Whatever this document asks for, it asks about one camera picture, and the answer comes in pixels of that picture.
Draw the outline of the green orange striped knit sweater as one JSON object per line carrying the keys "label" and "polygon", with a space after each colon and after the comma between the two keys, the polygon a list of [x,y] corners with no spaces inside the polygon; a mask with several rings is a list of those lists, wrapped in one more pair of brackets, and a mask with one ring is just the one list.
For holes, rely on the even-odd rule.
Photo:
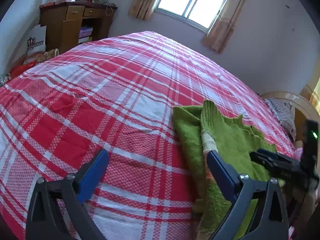
{"label": "green orange striped knit sweater", "polygon": [[249,153],[260,148],[275,152],[276,147],[267,143],[263,133],[254,126],[245,125],[242,115],[224,116],[210,100],[201,106],[174,107],[173,124],[197,189],[193,212],[202,216],[194,238],[208,239],[227,214],[231,202],[225,200],[210,173],[207,153],[216,150],[238,173],[268,181],[269,173],[252,162]]}

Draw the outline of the beige wooden headboard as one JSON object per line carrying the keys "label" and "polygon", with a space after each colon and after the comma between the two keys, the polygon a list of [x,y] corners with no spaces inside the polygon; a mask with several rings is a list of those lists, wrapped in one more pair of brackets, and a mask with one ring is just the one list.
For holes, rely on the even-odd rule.
{"label": "beige wooden headboard", "polygon": [[306,119],[319,122],[319,114],[313,105],[301,95],[289,92],[269,92],[260,95],[261,98],[275,98],[286,100],[291,105],[291,115],[293,116],[297,131],[296,141],[303,139],[304,123]]}

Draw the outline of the grey striped pillow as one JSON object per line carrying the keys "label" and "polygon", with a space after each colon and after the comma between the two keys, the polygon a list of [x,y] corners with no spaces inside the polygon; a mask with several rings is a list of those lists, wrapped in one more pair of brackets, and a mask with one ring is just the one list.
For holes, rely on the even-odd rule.
{"label": "grey striped pillow", "polygon": [[291,113],[291,105],[287,100],[266,98],[264,99],[271,112],[286,131],[292,142],[296,140],[296,126]]}

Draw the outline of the yellow side window curtain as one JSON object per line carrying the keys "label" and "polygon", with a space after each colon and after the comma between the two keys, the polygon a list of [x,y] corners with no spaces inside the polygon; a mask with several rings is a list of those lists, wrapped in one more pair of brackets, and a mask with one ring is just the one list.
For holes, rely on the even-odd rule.
{"label": "yellow side window curtain", "polygon": [[316,83],[309,82],[303,87],[300,95],[308,100],[319,113],[319,79]]}

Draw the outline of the red white plaid bedspread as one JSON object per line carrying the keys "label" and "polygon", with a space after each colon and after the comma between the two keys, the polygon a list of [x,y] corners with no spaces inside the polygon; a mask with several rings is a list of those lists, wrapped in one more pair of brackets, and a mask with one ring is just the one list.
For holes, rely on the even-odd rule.
{"label": "red white plaid bedspread", "polygon": [[1,88],[1,215],[25,238],[38,178],[76,172],[100,148],[105,176],[86,204],[107,239],[192,239],[196,188],[172,126],[175,106],[212,100],[295,147],[265,102],[227,70],[158,33],[79,45]]}

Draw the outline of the beige right curtain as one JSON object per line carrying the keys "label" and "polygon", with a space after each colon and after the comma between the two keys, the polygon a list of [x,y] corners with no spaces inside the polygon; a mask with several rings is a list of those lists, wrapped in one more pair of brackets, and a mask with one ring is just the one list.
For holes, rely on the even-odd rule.
{"label": "beige right curtain", "polygon": [[227,0],[217,15],[212,27],[203,38],[202,43],[218,54],[221,54],[231,36],[246,0]]}

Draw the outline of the white paper shopping bag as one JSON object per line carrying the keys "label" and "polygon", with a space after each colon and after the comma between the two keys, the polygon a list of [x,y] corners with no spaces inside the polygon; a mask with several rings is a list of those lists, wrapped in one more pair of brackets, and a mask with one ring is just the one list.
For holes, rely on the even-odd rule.
{"label": "white paper shopping bag", "polygon": [[27,39],[27,55],[44,53],[46,51],[46,29],[47,26],[36,25],[31,29]]}

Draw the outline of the brown wooden desk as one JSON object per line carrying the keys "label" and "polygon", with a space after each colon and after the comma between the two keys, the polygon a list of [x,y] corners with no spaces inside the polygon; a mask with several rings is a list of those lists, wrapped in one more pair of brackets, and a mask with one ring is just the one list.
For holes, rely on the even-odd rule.
{"label": "brown wooden desk", "polygon": [[40,6],[40,25],[46,27],[46,50],[62,54],[79,44],[80,31],[91,28],[89,37],[98,41],[108,37],[118,7],[87,1]]}

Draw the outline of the window with white frame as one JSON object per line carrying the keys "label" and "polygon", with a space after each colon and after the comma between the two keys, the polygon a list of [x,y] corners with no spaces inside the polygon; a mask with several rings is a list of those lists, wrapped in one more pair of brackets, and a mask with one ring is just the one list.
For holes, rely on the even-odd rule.
{"label": "window with white frame", "polygon": [[208,31],[227,0],[158,0],[156,10]]}

